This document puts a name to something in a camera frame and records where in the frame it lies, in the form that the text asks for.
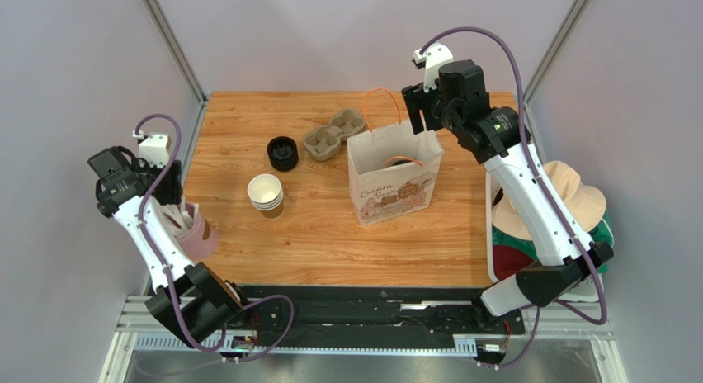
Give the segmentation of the beige bucket hat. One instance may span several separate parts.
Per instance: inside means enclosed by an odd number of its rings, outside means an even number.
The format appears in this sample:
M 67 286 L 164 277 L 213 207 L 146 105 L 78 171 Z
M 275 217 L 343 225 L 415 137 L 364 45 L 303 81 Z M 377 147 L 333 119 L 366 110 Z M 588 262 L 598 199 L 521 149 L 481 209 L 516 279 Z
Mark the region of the beige bucket hat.
M 543 169 L 581 228 L 588 232 L 595 229 L 606 213 L 603 193 L 595 187 L 584 185 L 580 174 L 564 162 L 544 163 Z M 531 241 L 525 224 L 509 199 L 500 201 L 493 208 L 493 226 L 513 238 Z

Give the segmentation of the pink cup with straws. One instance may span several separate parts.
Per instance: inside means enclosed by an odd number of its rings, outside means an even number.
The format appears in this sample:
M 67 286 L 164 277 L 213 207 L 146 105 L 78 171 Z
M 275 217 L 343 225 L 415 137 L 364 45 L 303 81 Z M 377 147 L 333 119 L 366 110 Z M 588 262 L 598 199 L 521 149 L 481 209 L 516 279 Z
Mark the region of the pink cup with straws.
M 183 201 L 179 205 L 164 205 L 159 208 L 166 231 L 177 241 L 190 260 L 202 262 L 215 253 L 219 236 L 203 216 L 199 204 Z

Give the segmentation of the paper takeout bag orange handles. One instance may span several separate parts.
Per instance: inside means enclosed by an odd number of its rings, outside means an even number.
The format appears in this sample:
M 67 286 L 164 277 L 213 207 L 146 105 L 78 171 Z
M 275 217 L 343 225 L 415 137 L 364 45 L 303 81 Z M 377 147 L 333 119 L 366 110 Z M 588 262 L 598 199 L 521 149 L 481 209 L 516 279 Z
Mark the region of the paper takeout bag orange handles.
M 385 92 L 394 102 L 398 119 L 374 126 L 366 113 L 373 92 Z M 429 207 L 444 149 L 433 131 L 413 133 L 394 94 L 380 87 L 367 92 L 361 114 L 367 130 L 347 139 L 349 195 L 360 226 L 373 225 Z M 386 167 L 391 159 L 413 163 Z

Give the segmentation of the aluminium frame base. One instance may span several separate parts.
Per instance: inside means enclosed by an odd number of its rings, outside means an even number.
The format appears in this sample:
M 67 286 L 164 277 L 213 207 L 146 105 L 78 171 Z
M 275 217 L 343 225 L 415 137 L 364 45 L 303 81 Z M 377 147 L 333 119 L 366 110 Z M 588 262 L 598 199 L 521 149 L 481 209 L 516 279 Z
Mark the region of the aluminium frame base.
M 605 382 L 624 382 L 625 369 L 608 324 L 592 324 L 593 303 L 553 304 L 508 313 L 488 328 L 470 318 L 473 288 L 250 286 L 247 319 L 218 329 L 203 353 L 219 362 L 236 353 L 349 354 L 382 357 L 469 357 L 478 368 L 487 352 L 520 341 L 585 341 Z

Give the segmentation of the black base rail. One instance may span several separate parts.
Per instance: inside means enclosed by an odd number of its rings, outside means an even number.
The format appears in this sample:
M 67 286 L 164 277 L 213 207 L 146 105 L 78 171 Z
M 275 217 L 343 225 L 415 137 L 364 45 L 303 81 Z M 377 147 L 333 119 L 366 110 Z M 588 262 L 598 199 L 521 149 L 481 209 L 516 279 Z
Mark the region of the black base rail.
M 449 350 L 461 334 L 521 335 L 517 310 L 482 317 L 475 288 L 373 286 L 239 287 L 246 302 L 226 329 L 245 331 L 280 350 L 330 348 L 362 351 Z

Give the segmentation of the single black cup lid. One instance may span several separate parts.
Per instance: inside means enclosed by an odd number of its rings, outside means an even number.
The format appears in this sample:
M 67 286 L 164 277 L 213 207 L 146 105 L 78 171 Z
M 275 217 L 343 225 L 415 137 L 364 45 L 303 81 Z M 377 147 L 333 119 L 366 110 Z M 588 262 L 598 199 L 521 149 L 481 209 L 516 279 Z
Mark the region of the single black cup lid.
M 388 161 L 386 163 L 385 166 L 388 168 L 388 167 L 395 167 L 395 166 L 403 165 L 406 163 L 413 163 L 413 160 L 406 159 L 406 158 L 391 159 L 390 161 Z

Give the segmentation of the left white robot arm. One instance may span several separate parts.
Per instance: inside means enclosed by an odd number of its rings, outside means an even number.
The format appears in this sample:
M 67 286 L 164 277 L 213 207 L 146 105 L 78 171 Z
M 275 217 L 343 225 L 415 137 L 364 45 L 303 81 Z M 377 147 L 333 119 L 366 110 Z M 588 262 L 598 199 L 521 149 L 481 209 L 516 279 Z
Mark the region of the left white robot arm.
M 146 302 L 149 313 L 190 348 L 213 352 L 222 347 L 207 347 L 204 341 L 223 331 L 246 299 L 204 263 L 190 260 L 167 228 L 161 203 L 178 202 L 182 195 L 179 161 L 157 168 L 113 146 L 87 163 L 98 176 L 97 209 L 127 231 L 149 269 L 154 288 Z

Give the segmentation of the dark red garment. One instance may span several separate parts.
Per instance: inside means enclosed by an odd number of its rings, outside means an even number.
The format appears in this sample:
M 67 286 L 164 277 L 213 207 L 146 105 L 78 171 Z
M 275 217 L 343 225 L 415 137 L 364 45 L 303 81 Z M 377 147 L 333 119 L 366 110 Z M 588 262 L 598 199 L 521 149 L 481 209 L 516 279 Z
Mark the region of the dark red garment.
M 493 266 L 490 271 L 499 281 L 509 278 L 535 261 L 528 254 L 508 245 L 494 245 L 492 256 Z

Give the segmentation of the stack of black lids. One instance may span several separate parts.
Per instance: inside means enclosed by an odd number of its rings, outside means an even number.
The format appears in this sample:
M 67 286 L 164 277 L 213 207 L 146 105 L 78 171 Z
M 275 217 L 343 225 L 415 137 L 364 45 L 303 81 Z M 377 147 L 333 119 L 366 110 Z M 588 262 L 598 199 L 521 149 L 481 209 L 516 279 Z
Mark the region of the stack of black lids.
M 290 137 L 278 136 L 268 143 L 267 156 L 275 170 L 288 172 L 299 162 L 297 143 Z

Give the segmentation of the white plastic basket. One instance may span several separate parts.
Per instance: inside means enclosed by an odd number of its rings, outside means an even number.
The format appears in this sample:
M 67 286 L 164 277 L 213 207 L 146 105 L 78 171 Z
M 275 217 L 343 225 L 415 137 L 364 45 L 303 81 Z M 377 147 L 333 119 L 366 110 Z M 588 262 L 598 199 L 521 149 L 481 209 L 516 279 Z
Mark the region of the white plastic basket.
M 486 212 L 486 242 L 487 242 L 487 266 L 488 266 L 488 275 L 491 279 L 492 283 L 497 283 L 499 280 L 494 276 L 494 274 L 490 271 L 490 268 L 493 266 L 493 256 L 492 256 L 492 251 L 493 251 L 493 236 L 492 236 L 492 227 L 493 227 L 493 205 L 494 202 L 497 199 L 501 198 L 501 193 L 502 188 L 498 184 L 498 181 L 495 180 L 489 173 L 485 175 L 485 212 Z M 595 287 L 595 283 L 592 278 L 587 278 L 581 283 L 577 284 L 576 286 L 572 287 L 569 291 L 561 295 L 559 298 L 562 301 L 567 301 L 567 302 L 589 302 L 589 303 L 596 303 L 598 302 L 598 296 L 597 296 L 597 291 Z

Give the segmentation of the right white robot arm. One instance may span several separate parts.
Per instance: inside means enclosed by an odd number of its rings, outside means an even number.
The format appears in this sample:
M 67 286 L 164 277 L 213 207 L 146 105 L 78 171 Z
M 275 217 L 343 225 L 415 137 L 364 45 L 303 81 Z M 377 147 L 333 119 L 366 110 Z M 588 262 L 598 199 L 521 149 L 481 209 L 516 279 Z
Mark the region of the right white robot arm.
M 523 141 L 527 132 L 518 113 L 491 106 L 483 70 L 472 60 L 413 62 L 425 71 L 422 83 L 402 91 L 414 134 L 449 130 L 498 180 L 536 246 L 536 262 L 473 298 L 479 316 L 494 321 L 528 305 L 545 307 L 595 277 L 613 258 L 611 246 L 594 241 L 547 183 L 534 148 Z

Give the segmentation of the stack of paper cups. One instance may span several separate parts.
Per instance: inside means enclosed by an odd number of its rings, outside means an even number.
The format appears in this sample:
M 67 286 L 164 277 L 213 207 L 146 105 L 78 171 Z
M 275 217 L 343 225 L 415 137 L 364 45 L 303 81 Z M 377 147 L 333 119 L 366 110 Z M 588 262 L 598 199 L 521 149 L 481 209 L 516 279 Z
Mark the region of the stack of paper cups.
M 272 174 L 260 174 L 248 184 L 247 194 L 256 210 L 268 219 L 279 218 L 285 209 L 280 180 Z

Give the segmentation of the green garment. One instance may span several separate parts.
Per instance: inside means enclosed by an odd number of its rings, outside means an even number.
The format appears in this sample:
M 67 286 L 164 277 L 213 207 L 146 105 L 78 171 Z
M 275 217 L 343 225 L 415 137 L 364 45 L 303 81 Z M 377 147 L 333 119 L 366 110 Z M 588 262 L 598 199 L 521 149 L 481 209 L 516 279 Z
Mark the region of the green garment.
M 606 212 L 598 225 L 590 231 L 590 235 L 593 240 L 597 242 L 607 242 L 612 248 L 614 248 L 614 235 L 611 231 L 610 223 L 610 216 Z M 514 238 L 495 227 L 492 227 L 492 236 L 493 246 L 508 245 L 528 254 L 531 258 L 534 258 L 535 261 L 538 259 L 536 248 L 531 241 Z

